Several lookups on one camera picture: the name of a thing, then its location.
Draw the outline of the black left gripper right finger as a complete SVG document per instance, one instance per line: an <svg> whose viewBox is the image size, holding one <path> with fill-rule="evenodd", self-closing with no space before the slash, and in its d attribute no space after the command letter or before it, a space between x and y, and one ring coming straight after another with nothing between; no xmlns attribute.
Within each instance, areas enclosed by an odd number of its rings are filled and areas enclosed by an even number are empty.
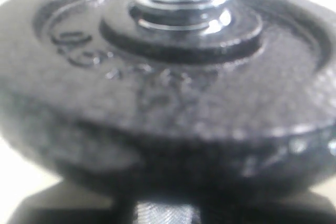
<svg viewBox="0 0 336 224"><path fill-rule="evenodd" d="M194 223L335 223L335 205L310 188L262 201L237 201L223 193L200 191Z"/></svg>

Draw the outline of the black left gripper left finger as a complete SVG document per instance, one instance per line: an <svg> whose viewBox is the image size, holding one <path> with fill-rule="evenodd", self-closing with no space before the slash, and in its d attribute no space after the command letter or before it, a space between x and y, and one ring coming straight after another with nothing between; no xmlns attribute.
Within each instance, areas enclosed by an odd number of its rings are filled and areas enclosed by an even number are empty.
<svg viewBox="0 0 336 224"><path fill-rule="evenodd" d="M6 222L136 223L135 204L117 201L70 182L60 182L24 198Z"/></svg>

